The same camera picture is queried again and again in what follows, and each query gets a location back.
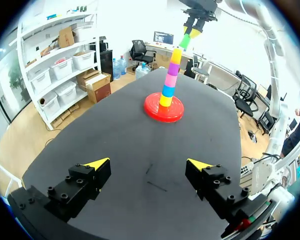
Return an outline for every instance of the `water bottle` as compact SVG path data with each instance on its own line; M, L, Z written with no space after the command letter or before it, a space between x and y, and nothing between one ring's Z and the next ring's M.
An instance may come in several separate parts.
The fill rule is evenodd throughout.
M146 63L143 62L142 65L139 65L135 70L135 79L139 79L144 75L147 75L150 72L150 68L146 66Z
M113 67L113 80L119 79L121 75L120 64L118 61L116 61L115 58L113 59L112 67Z
M125 75L127 73L127 61L124 59L124 56L121 55L119 59L121 75Z

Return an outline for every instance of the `stacking cup tower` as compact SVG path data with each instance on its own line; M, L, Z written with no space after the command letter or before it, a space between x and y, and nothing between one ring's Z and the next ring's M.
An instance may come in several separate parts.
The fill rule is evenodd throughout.
M181 57L182 50L175 48L162 92L152 93L144 101L144 110L153 119L166 123L174 123L184 115L185 109L182 102L174 96Z

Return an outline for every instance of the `stacked cup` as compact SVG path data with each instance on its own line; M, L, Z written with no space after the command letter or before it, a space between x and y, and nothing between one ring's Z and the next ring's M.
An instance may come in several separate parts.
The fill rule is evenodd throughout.
M165 77L162 94L160 97L160 105L163 107L170 107L175 92L177 76L180 68L180 61L182 57L182 51L179 48L175 48L172 53L168 74Z

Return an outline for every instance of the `white cabinet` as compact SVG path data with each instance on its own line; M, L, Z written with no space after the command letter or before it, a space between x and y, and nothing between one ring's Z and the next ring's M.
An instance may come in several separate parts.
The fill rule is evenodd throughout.
M72 91L75 95L72 94L71 101L64 102L61 100L59 110L54 114L50 114L49 117L46 116L45 111L41 108L39 100L68 81L75 83L77 81L76 76L90 68L97 67L98 70L101 70L97 16L97 12L69 13L46 20L30 28L23 28L22 20L19 21L16 41L20 70L33 104L50 130L53 129L51 122L71 107L71 105L86 97L87 93L78 87L73 88ZM73 24L81 26L81 23L86 22L89 22L90 32L84 35L88 36L89 39L80 39L82 41L75 42L71 46L53 49L49 54L43 57L38 54L46 47L55 44L53 41L58 37L61 29ZM90 45L95 45L95 52L89 51ZM71 58L73 58L76 53L82 51L89 51L89 61L85 61L78 69L73 66L73 60ZM66 58L67 60L59 63L59 65L55 65L55 62L61 58ZM36 61L26 67L27 63L34 59L36 59ZM32 83L31 80L34 78L35 73L46 69L49 69L50 82L42 87L39 86L39 83L36 81L36 84L38 84L37 89L37 87L33 86L34 82Z

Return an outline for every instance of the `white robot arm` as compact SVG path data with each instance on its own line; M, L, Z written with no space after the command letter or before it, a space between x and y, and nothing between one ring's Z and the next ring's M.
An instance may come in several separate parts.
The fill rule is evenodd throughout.
M271 69L271 102L269 113L277 118L273 130L270 134L269 144L266 149L267 154L280 155L286 135L288 122L288 106L280 101L280 78L277 68L276 57L285 55L284 50L277 38L277 31L274 28L273 21L267 8L257 0L225 0L225 3L233 10L247 14L255 18L259 26L267 36L264 47L268 56ZM255 164L252 170L252 198L263 193L277 201L277 208L272 216L279 221L294 201L291 195L282 186L274 187L281 183L284 169L300 153L300 142L284 159L275 159L268 157Z

